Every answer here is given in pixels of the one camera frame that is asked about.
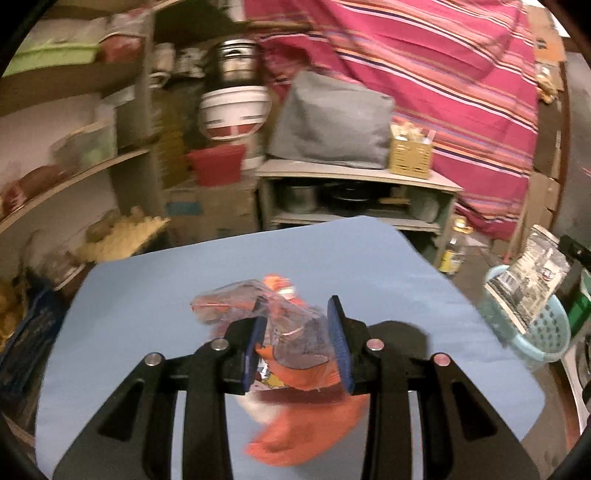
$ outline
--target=light blue plastic basket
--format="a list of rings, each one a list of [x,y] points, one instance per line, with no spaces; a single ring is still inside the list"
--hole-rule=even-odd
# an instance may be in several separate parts
[[[491,268],[485,282],[505,271],[508,265]],[[531,371],[544,364],[558,361],[569,348],[569,318],[562,304],[552,295],[530,326],[530,331],[520,334],[500,305],[486,292],[478,311],[504,345],[513,349]]]

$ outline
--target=green container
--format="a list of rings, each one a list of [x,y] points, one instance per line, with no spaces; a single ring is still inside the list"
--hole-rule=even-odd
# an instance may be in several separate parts
[[[99,51],[98,44],[60,43],[48,44],[16,52],[4,77],[28,70],[93,63]]]
[[[573,337],[591,316],[591,274],[585,269],[581,273],[580,288],[581,291],[569,311],[569,325]]]

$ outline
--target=blue gripper pad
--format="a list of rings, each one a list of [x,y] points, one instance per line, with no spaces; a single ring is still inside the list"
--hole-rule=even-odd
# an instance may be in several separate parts
[[[333,298],[329,300],[326,317],[329,321],[329,336],[335,349],[340,381],[348,393],[353,393],[355,382],[352,375],[351,352],[341,324],[341,313]]]
[[[256,368],[258,366],[259,355],[255,351],[256,345],[262,345],[265,339],[265,330],[267,329],[267,301],[263,297],[258,297],[255,303],[255,312],[263,314],[254,318],[254,327],[252,335],[248,342],[248,347],[244,355],[244,377],[242,379],[242,388],[248,392],[252,383],[255,381]]]

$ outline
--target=wooden shelf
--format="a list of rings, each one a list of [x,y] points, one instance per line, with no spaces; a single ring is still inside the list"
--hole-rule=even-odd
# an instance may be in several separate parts
[[[165,0],[154,5],[154,42],[171,42],[176,49],[243,33],[209,0]]]
[[[95,165],[94,167],[89,168],[88,170],[85,170],[77,175],[74,175],[73,177],[67,179],[66,181],[63,181],[60,184],[56,185],[52,189],[50,189],[46,192],[43,192],[40,195],[37,195],[36,197],[32,198],[29,202],[27,202],[25,205],[23,205],[21,208],[19,208],[16,212],[12,212],[10,215],[8,215],[3,220],[0,220],[0,233],[3,233],[4,230],[9,228],[17,220],[21,219],[28,212],[33,210],[35,207],[38,207],[43,202],[45,202],[46,200],[49,200],[51,197],[53,197],[57,193],[60,193],[62,190],[65,190],[66,188],[71,187],[72,185],[78,183],[79,181],[87,179],[88,177],[91,177],[100,171],[106,170],[109,167],[117,165],[117,164],[124,162],[126,160],[130,160],[131,158],[139,157],[139,156],[144,155],[148,152],[149,152],[149,150],[147,148],[143,148],[141,150],[136,150],[136,151],[127,153],[125,155],[120,155],[119,157],[112,158],[111,160],[106,160],[102,163],[99,163],[98,165]]]
[[[57,7],[76,7],[106,14],[120,14],[146,5],[146,0],[58,0]]]
[[[376,217],[384,223],[395,226],[398,230],[412,232],[440,233],[439,225],[417,220],[404,212],[384,212],[382,210],[367,210],[362,215]],[[271,220],[271,223],[290,223],[292,225],[314,225],[315,223],[331,222],[339,220],[339,215],[333,215],[327,209],[320,209],[314,213],[289,213],[279,211]]]
[[[63,65],[16,73],[0,79],[0,116],[23,108],[86,93],[103,96],[134,83],[142,62]]]
[[[432,171],[428,179],[416,179],[395,175],[387,170],[368,170],[349,168],[324,163],[296,160],[273,159],[267,161],[256,171],[257,176],[267,178],[304,177],[309,179],[364,180],[398,185],[412,185],[443,192],[461,192],[463,189],[443,175]]]

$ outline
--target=newspaper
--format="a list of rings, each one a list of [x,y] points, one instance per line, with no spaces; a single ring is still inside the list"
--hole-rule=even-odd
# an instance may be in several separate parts
[[[558,251],[558,239],[542,226],[534,225],[523,254],[486,283],[485,290],[524,335],[569,269],[568,260]]]

